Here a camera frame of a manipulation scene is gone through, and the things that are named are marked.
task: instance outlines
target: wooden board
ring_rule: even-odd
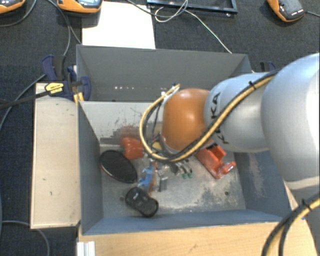
[[[82,236],[95,241],[96,256],[259,256],[277,223]],[[286,256],[316,256],[308,224],[299,220],[287,235]],[[273,248],[271,255],[278,255]]]

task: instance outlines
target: cable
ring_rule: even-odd
[[[179,7],[179,9],[172,16],[169,16],[167,19],[163,19],[163,20],[159,19],[159,16],[158,16],[158,12],[164,8],[164,7],[160,7],[158,10],[155,11],[154,18],[159,23],[166,23],[172,20],[174,17],[177,17],[183,12],[185,12],[187,7],[188,7],[188,0],[185,0],[183,4]]]
[[[23,221],[18,221],[18,220],[5,220],[2,222],[2,224],[17,224],[17,225],[22,225],[30,228],[30,225],[28,223]],[[43,237],[43,240],[45,241],[45,246],[46,246],[46,256],[50,256],[50,245],[46,235],[40,229],[34,229],[34,230],[39,232],[40,235]]]
[[[70,22],[69,22],[69,19],[65,16],[65,14],[62,12],[62,10],[55,4],[53,3],[52,1],[50,0],[47,0],[50,4],[52,4],[54,7],[56,7],[58,9],[58,11],[61,13],[61,15],[63,16],[64,20],[65,20],[65,23],[67,25],[67,28],[68,28],[68,42],[67,42],[67,46],[65,48],[65,51],[63,53],[63,55],[66,55],[69,48],[70,48],[70,43],[71,43],[71,32],[72,34],[74,35],[75,39],[77,40],[78,43],[82,44],[81,41],[78,39],[76,33],[74,32],[73,28],[71,27],[70,25]],[[14,23],[11,23],[11,24],[6,24],[6,25],[1,25],[1,27],[10,27],[10,26],[14,26],[14,25],[17,25],[19,24],[20,22],[22,22],[30,13],[31,11],[33,10],[33,8],[35,7],[37,3],[37,0],[34,0],[33,2],[33,5],[31,6],[30,10],[26,13],[26,15],[21,19],[21,20],[18,20]],[[18,97],[16,97],[16,99],[14,101],[18,101],[31,87],[33,87],[37,82],[39,82],[40,80],[42,80],[46,75],[45,74],[42,74],[41,76],[39,76],[35,81],[33,81],[31,84],[29,84],[19,95]],[[4,114],[2,120],[1,120],[1,123],[0,123],[0,132],[3,128],[3,125],[10,113],[12,109],[12,106],[9,107],[6,111],[6,113]],[[18,225],[23,225],[23,226],[27,226],[27,227],[30,227],[30,225],[26,222],[22,222],[22,221],[18,221],[18,220],[5,220],[3,221],[2,220],[2,202],[1,202],[1,195],[0,195],[0,237],[1,237],[1,232],[2,232],[2,225],[3,224],[18,224]],[[41,236],[43,237],[44,241],[45,241],[45,245],[46,245],[46,248],[47,248],[47,256],[50,255],[50,245],[49,245],[49,241],[47,239],[47,237],[45,236],[45,234],[39,230],[39,229],[35,229],[35,231],[39,232],[41,234]]]
[[[179,7],[179,9],[171,16],[166,16],[166,15],[159,15],[158,12],[160,10],[162,10],[164,7],[160,7],[159,9],[157,9],[155,11],[155,13],[152,13],[150,11],[147,11],[143,8],[141,8],[139,5],[137,5],[135,2],[132,2],[131,0],[126,0],[128,3],[134,5],[135,7],[137,7],[138,9],[140,9],[141,11],[151,15],[151,16],[154,16],[154,18],[156,19],[157,22],[159,23],[165,23],[165,22],[168,22],[170,20],[172,20],[174,17],[177,17],[179,15],[181,15],[183,12],[186,12],[190,15],[192,15],[193,17],[195,17],[218,41],[219,43],[223,46],[223,48],[230,54],[232,54],[232,52],[226,47],[226,45],[219,39],[219,37],[197,16],[195,15],[193,12],[191,11],[188,11],[187,10],[187,7],[188,7],[188,0],[185,0],[183,2],[183,4]]]
[[[319,18],[320,18],[320,14],[316,14],[316,13],[311,12],[311,11],[306,11],[305,13],[306,13],[306,14],[311,14],[311,15],[314,15],[314,16],[316,16],[316,17],[319,17]]]
[[[69,22],[68,17],[65,16],[65,14],[63,13],[63,11],[62,11],[54,2],[52,2],[51,0],[46,0],[46,1],[48,1],[50,4],[52,4],[52,5],[60,12],[60,14],[62,15],[62,17],[63,17],[63,19],[64,19],[64,21],[65,21],[65,23],[66,23],[66,25],[67,25],[67,28],[68,28],[68,42],[67,42],[66,48],[65,48],[64,53],[63,53],[63,55],[66,55],[67,52],[68,52],[68,50],[69,50],[69,48],[70,48],[71,32],[72,32],[72,34],[74,35],[74,38],[78,41],[78,43],[81,44],[81,41],[80,41],[79,38],[76,36],[75,31],[73,30],[73,28],[72,28],[71,25],[70,25],[70,22]],[[41,75],[39,78],[37,78],[35,81],[33,81],[31,84],[29,84],[29,85],[19,94],[19,96],[18,96],[14,101],[18,101],[32,86],[34,86],[37,82],[39,82],[39,81],[40,81],[41,79],[43,79],[45,76],[46,76],[46,75],[43,74],[43,75]],[[7,109],[6,113],[4,114],[4,116],[3,116],[3,118],[2,118],[2,120],[1,120],[1,122],[0,122],[0,132],[1,132],[1,129],[3,128],[3,125],[4,125],[4,123],[5,123],[6,119],[7,119],[7,116],[9,115],[11,109],[12,109],[12,106]]]
[[[219,39],[219,37],[197,15],[186,9],[184,11],[195,17],[219,41],[223,48],[226,49],[228,53],[232,54],[232,52],[225,46],[225,44]]]
[[[188,145],[186,148],[181,150],[180,152],[173,154],[170,157],[164,157],[162,155],[159,155],[152,151],[152,149],[149,147],[148,143],[146,142],[145,134],[146,134],[146,126],[148,122],[148,118],[152,112],[155,110],[158,104],[161,104],[161,102],[164,100],[164,98],[170,94],[172,94],[176,88],[178,88],[180,85],[176,85],[166,93],[164,93],[161,97],[159,97],[153,104],[151,104],[146,111],[143,113],[140,124],[139,124],[139,135],[140,140],[147,152],[147,154],[158,161],[161,162],[179,162],[181,160],[184,160],[188,157],[190,157],[192,154],[197,152],[212,136],[212,134],[216,131],[216,129],[223,123],[223,121],[227,118],[227,116],[231,113],[231,111],[247,96],[249,96],[252,92],[254,92],[256,89],[260,88],[261,86],[268,83],[274,76],[277,74],[279,70],[274,70],[265,76],[259,78],[258,80],[254,82],[250,82],[249,85],[244,88],[241,92],[239,92],[225,107],[224,109],[219,113],[217,118],[208,126],[206,131],[196,140],[194,140],[190,145]]]
[[[170,18],[170,17],[172,17],[172,16],[177,17],[177,16],[179,16],[180,14],[183,13],[183,11],[182,11],[182,12],[180,12],[180,13],[176,12],[174,15],[171,15],[171,16],[159,15],[159,14],[155,14],[155,13],[152,13],[152,12],[150,12],[150,11],[147,11],[147,10],[141,8],[138,4],[136,4],[135,2],[133,2],[133,1],[131,1],[131,0],[126,0],[126,1],[127,1],[128,3],[130,3],[130,4],[132,4],[133,6],[137,7],[137,8],[140,9],[141,11],[145,12],[146,14],[149,14],[149,15],[151,15],[151,16],[158,17],[158,18]]]
[[[271,255],[271,248],[273,248],[277,241],[279,241],[280,234],[284,235],[283,241],[279,246],[283,247],[284,239],[286,238],[286,233],[289,230],[291,224],[298,219],[301,219],[302,217],[306,216],[310,210],[315,209],[320,205],[320,197],[319,194],[314,195],[310,199],[306,201],[307,203],[300,204],[296,209],[291,211],[286,217],[284,217],[272,230],[272,232],[269,234],[267,240],[264,243],[261,256],[270,256]],[[285,226],[289,225],[286,229],[286,233],[283,234]]]
[[[15,26],[15,25],[18,25],[20,24],[21,22],[23,22],[28,16],[29,14],[33,11],[33,9],[35,8],[36,6],[36,3],[37,3],[38,0],[34,0],[32,6],[30,7],[29,11],[19,20],[13,22],[13,23],[10,23],[10,24],[5,24],[5,25],[0,25],[0,28],[7,28],[7,27],[12,27],[12,26]]]
[[[320,194],[315,194],[313,197],[308,200],[302,200],[301,205],[292,212],[290,218],[286,221],[286,224],[283,228],[280,242],[279,242],[279,256],[284,256],[284,245],[286,237],[290,227],[297,222],[297,220],[306,216],[310,211],[320,205]]]

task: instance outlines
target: blue object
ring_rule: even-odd
[[[152,162],[150,162],[149,167],[146,167],[142,170],[143,173],[146,173],[144,178],[139,179],[138,188],[144,186],[144,190],[148,190],[151,185],[153,174],[154,174],[154,167]]]

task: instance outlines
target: blue clamp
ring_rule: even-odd
[[[152,162],[150,162],[149,167],[146,167],[142,170],[143,173],[146,173],[145,178],[140,178],[138,183],[138,188],[141,186],[144,186],[144,190],[148,190],[148,188],[151,185],[152,178],[154,175],[154,167],[152,165]]]
[[[48,55],[41,61],[41,69],[47,75],[50,82],[59,82],[63,84],[62,89],[54,94],[49,93],[51,97],[62,97],[70,101],[74,100],[74,95],[82,92],[83,99],[88,101],[91,94],[91,83],[88,76],[82,76],[77,81],[77,74],[70,66],[67,68],[67,75],[64,74],[65,55]]]

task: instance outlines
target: white cable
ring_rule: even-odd
[[[179,9],[172,15],[172,16],[168,16],[167,19],[159,19],[159,17],[163,17],[162,15],[158,15],[158,12],[163,9],[164,7],[160,7],[158,10],[155,11],[154,13],[154,18],[157,22],[159,23],[166,23],[170,20],[172,20],[174,17],[177,17],[178,15],[182,14],[184,11],[186,11],[187,7],[188,7],[188,2],[189,0],[185,0],[183,2],[183,4],[179,7]]]
[[[232,54],[232,52],[225,46],[225,44],[219,39],[219,37],[197,15],[195,15],[194,13],[188,10],[184,10],[184,11],[192,15],[193,17],[195,17],[219,41],[219,43],[223,46],[223,48],[226,49],[228,53]]]
[[[165,23],[165,22],[168,22],[170,21],[171,19],[173,19],[174,17],[177,17],[179,16],[180,14],[186,12],[190,15],[192,15],[193,17],[195,17],[218,41],[219,43],[223,46],[223,48],[230,54],[232,54],[232,51],[230,51],[228,49],[228,47],[225,46],[225,44],[219,39],[219,37],[197,16],[195,15],[194,13],[192,13],[191,11],[188,11],[187,10],[187,7],[188,7],[188,0],[185,0],[183,2],[183,4],[180,6],[180,8],[178,9],[178,11],[172,15],[172,16],[165,16],[165,15],[159,15],[158,12],[160,10],[162,10],[164,7],[160,7],[159,9],[157,9],[155,11],[155,13],[152,13],[150,11],[147,11],[143,8],[141,8],[139,5],[137,5],[135,2],[132,2],[131,0],[126,0],[127,2],[129,2],[130,4],[134,5],[135,7],[139,8],[141,11],[151,15],[151,16],[154,16],[154,18],[156,19],[157,22],[160,22],[160,23]]]

